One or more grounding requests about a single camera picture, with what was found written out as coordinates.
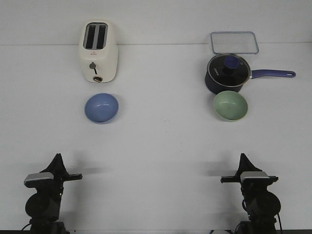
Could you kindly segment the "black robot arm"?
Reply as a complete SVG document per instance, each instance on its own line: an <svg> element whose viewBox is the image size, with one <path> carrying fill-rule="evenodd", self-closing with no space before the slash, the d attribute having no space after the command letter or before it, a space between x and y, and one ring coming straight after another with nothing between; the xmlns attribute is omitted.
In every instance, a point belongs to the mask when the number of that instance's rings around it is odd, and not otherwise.
<svg viewBox="0 0 312 234"><path fill-rule="evenodd" d="M59 222L64 182L81 180L82 174L69 174L60 153L57 153L46 169L27 175L24 185L36 189L25 204L25 211L32 234L68 234L63 222Z"/></svg>
<svg viewBox="0 0 312 234"><path fill-rule="evenodd" d="M221 183L240 184L242 207L249 219L240 221L235 228L235 234L277 233L275 223L281 210L281 203L275 194L268 191L268 186L277 181L277 176L269 176L255 167L244 153L240 155L235 175L221 177Z"/></svg>

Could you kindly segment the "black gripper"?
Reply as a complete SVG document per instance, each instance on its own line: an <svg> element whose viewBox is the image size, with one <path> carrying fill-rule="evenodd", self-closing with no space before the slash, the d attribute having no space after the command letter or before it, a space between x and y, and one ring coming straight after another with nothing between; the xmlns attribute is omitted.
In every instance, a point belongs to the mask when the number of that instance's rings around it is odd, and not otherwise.
<svg viewBox="0 0 312 234"><path fill-rule="evenodd" d="M48 167L40 172L40 175L47 177L43 180L43 189L50 195L62 195L64 182L82 179L82 174L69 174L66 171L60 153L55 155Z"/></svg>
<svg viewBox="0 0 312 234"><path fill-rule="evenodd" d="M240 155L240 161L239 161L239 167L238 167L238 173L242 174L243 172L261 172L262 170L255 167L251 161L248 159L248 157L244 154L241 153ZM278 181L277 176L269 176L271 179L271 184ZM222 176L221 183L239 183L240 184L240 175L234 175L234 176ZM241 192L242 193L259 193L262 191L266 191L267 187L266 185L260 185L257 186L255 183L249 184L247 187L242 187L241 186Z"/></svg>

